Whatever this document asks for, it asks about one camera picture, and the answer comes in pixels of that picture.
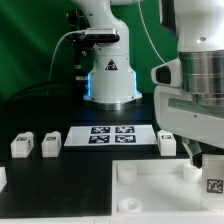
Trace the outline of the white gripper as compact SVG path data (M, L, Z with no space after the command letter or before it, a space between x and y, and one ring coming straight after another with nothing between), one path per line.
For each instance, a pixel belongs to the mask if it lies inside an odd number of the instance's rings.
M202 167L197 141L224 149L224 107L200 105L179 88L159 85L154 91L154 108L159 127L183 137L192 166Z

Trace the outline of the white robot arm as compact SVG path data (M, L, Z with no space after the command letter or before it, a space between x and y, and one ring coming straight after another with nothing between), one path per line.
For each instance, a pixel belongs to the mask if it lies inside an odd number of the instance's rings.
M94 67L84 100L121 109L141 98L130 67L129 30L113 5L137 0L71 0L87 17ZM178 57L152 69L156 121L182 137L191 163L205 163L202 143L224 149L224 0L158 0L160 24L178 36Z

